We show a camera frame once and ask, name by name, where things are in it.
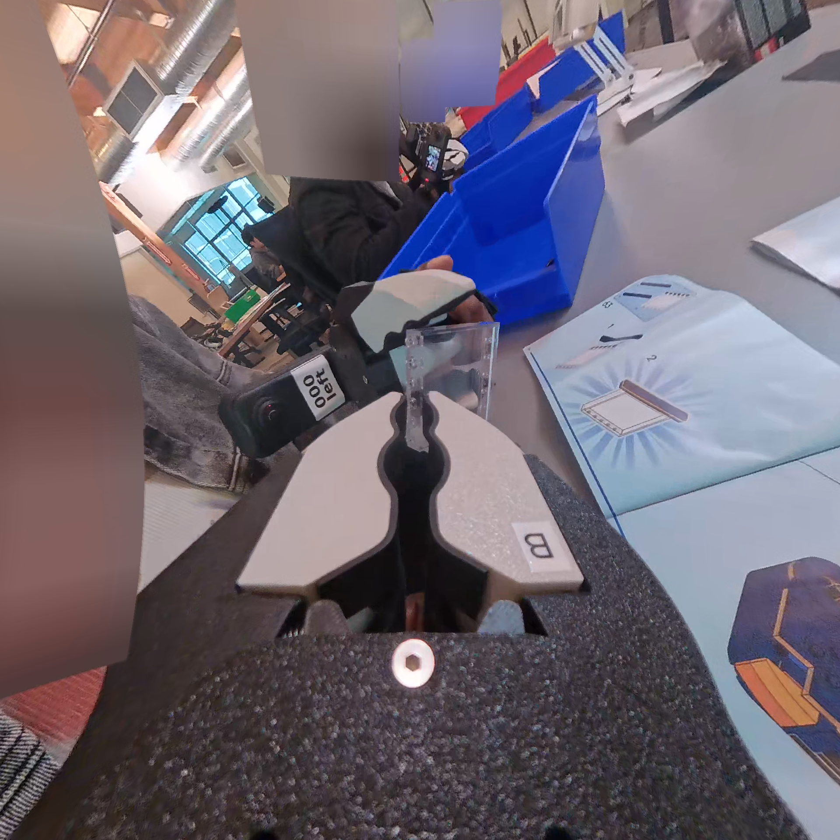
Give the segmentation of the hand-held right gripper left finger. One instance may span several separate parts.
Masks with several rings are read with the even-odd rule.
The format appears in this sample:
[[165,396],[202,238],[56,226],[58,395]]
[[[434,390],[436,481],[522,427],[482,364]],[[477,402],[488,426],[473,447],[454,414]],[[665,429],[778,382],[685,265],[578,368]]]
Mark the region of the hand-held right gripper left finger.
[[304,451],[236,581],[245,592],[317,599],[393,538],[396,493],[383,458],[399,434],[400,393],[347,416]]

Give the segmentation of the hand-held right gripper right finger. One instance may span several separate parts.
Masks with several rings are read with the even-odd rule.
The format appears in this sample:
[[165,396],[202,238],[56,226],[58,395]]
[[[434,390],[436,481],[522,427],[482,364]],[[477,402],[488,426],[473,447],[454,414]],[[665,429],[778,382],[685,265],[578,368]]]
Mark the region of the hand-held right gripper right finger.
[[444,466],[430,522],[446,554],[466,563],[456,595],[578,592],[584,574],[520,447],[442,393],[427,401]]

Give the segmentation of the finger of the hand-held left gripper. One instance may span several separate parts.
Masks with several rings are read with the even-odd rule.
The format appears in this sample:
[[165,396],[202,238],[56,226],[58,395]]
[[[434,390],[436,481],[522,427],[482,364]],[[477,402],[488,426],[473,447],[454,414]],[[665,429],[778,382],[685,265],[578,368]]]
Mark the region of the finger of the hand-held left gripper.
[[486,349],[487,327],[425,327],[409,330],[390,360],[403,389],[422,379],[424,392],[477,396]]
[[474,296],[473,280],[448,269],[397,273],[351,286],[351,327],[373,353],[397,346],[408,329],[444,318]]

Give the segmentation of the transparent brick window panel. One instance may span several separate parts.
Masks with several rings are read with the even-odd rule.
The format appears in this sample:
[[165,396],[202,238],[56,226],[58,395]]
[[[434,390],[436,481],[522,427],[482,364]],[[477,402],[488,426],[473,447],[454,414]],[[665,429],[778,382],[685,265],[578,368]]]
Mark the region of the transparent brick window panel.
[[431,392],[488,419],[499,330],[497,322],[476,322],[406,332],[405,438],[410,449],[423,454],[429,450],[424,405]]

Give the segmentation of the person's left forearm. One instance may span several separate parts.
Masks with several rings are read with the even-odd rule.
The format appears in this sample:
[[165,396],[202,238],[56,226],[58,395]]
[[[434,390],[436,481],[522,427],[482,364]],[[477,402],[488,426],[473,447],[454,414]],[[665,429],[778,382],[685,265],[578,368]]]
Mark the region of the person's left forearm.
[[267,381],[190,339],[162,310],[129,295],[143,395],[145,478],[242,495],[267,472],[242,454],[218,408]]

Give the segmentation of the person's left hand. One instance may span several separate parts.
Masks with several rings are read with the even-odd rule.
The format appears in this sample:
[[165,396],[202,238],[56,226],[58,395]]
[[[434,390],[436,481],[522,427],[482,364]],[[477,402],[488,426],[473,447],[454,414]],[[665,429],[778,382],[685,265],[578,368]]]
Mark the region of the person's left hand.
[[497,320],[497,307],[471,278],[455,270],[450,256],[432,258],[406,274],[412,278],[412,290],[422,292],[433,304],[429,310],[429,323],[467,324]]

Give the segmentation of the blue plastic bin with divider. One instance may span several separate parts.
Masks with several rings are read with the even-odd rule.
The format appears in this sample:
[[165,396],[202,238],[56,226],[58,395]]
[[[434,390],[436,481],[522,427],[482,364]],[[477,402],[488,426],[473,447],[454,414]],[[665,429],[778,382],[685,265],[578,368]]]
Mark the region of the blue plastic bin with divider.
[[567,309],[605,194],[596,96],[455,180],[382,277],[450,256],[513,324]]

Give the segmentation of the white corrugated board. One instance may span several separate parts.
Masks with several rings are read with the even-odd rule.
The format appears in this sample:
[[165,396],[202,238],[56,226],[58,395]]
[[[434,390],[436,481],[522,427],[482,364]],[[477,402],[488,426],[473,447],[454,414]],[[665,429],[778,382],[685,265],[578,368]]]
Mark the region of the white corrugated board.
[[209,530],[239,495],[192,486],[166,474],[147,475],[138,592]]

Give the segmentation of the small blue plastic bin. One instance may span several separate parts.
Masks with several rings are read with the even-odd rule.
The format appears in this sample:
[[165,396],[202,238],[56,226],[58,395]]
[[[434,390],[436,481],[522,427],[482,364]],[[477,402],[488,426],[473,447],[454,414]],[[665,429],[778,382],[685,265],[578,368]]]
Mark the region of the small blue plastic bin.
[[469,151],[470,172],[513,144],[535,114],[553,109],[577,91],[593,92],[597,77],[578,52],[567,49],[527,79],[523,87],[459,139]]

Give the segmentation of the red plastic bin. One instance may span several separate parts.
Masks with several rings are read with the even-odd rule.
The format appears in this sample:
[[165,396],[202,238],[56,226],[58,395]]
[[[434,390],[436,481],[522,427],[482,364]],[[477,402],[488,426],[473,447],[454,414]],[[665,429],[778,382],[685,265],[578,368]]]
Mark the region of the red plastic bin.
[[465,128],[470,130],[482,120],[490,110],[498,107],[504,101],[514,96],[526,84],[527,79],[534,76],[540,69],[556,59],[556,54],[550,45],[549,35],[546,34],[536,41],[509,68],[498,76],[495,101],[489,106],[463,107],[458,109]]

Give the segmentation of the white papers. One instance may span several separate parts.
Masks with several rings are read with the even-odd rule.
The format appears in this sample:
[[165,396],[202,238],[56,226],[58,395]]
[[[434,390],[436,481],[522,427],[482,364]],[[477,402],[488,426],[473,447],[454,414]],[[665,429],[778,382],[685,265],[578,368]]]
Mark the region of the white papers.
[[618,122],[627,128],[647,114],[657,120],[724,66],[725,62],[719,59],[697,61],[676,70],[659,72],[639,84],[633,84],[628,101],[616,110]]

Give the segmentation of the small dark cardboard box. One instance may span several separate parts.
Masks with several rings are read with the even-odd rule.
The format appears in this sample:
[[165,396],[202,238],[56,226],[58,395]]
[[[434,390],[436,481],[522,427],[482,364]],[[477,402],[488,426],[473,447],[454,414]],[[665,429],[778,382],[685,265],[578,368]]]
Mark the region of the small dark cardboard box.
[[802,35],[811,19],[799,1],[694,1],[685,26],[700,60],[751,64]]

